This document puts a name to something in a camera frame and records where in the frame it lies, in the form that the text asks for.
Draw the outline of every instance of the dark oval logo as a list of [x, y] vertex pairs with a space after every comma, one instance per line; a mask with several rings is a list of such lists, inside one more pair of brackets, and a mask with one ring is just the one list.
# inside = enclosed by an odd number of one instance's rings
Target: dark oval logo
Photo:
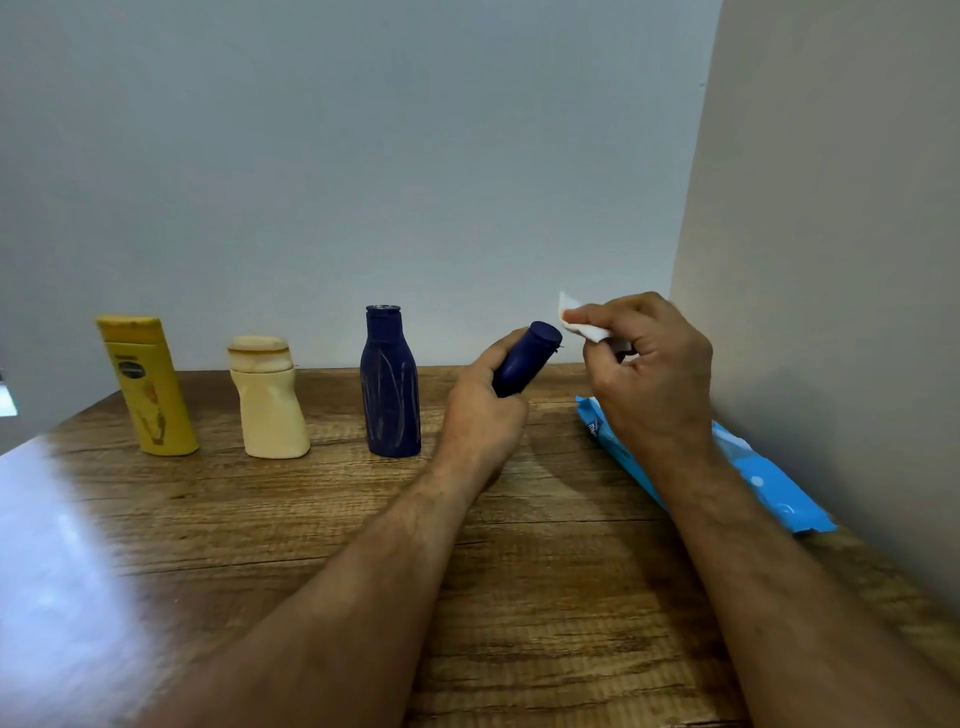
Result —
[[117, 369], [120, 370], [120, 374], [130, 379], [140, 379], [147, 375], [147, 370], [135, 361], [121, 361], [117, 364]]

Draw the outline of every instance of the pale yellow bottle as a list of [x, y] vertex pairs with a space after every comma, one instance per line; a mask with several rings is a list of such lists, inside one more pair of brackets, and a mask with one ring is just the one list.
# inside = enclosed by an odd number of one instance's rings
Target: pale yellow bottle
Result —
[[197, 438], [183, 403], [174, 363], [154, 316], [97, 319], [140, 447], [151, 455], [189, 455]]
[[240, 424], [247, 455], [301, 457], [310, 450], [294, 379], [297, 370], [287, 340], [235, 336], [227, 347], [230, 376], [240, 393]]

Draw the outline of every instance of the wooden tabletop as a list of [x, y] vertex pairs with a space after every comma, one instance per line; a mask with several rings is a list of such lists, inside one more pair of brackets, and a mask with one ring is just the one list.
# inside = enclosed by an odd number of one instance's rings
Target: wooden tabletop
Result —
[[[455, 368], [420, 370], [424, 453]], [[0, 458], [0, 725], [122, 725], [303, 584], [423, 465], [364, 439], [355, 370], [301, 371], [313, 448], [243, 450], [226, 372], [181, 376], [201, 442], [140, 452], [113, 395]], [[523, 443], [460, 535], [411, 725], [746, 725], [666, 514], [574, 411], [579, 365], [527, 390]], [[810, 551], [960, 676], [960, 630], [841, 531]]]

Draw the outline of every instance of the white wipe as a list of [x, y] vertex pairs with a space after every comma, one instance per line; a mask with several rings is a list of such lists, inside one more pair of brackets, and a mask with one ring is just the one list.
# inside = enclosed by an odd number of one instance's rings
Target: white wipe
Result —
[[570, 298], [563, 291], [560, 292], [560, 304], [557, 309], [557, 318], [560, 319], [560, 325], [567, 331], [580, 334], [585, 339], [589, 339], [594, 344], [610, 339], [610, 347], [614, 352], [628, 352], [633, 345], [626, 339], [620, 339], [613, 335], [612, 331], [605, 328], [592, 326], [591, 324], [568, 324], [564, 321], [564, 311], [568, 308], [579, 308], [583, 304], [574, 298]]

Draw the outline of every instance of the person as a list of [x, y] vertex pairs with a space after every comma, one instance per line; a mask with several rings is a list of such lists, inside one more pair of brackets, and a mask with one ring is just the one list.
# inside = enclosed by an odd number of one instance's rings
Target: person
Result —
[[[584, 345], [613, 431], [650, 475], [699, 572], [756, 726], [947, 726], [960, 693], [874, 619], [759, 504], [710, 431], [707, 338], [654, 293], [568, 310], [639, 357]], [[309, 583], [139, 723], [397, 726], [457, 531], [520, 442], [527, 404], [463, 370], [419, 477]]]

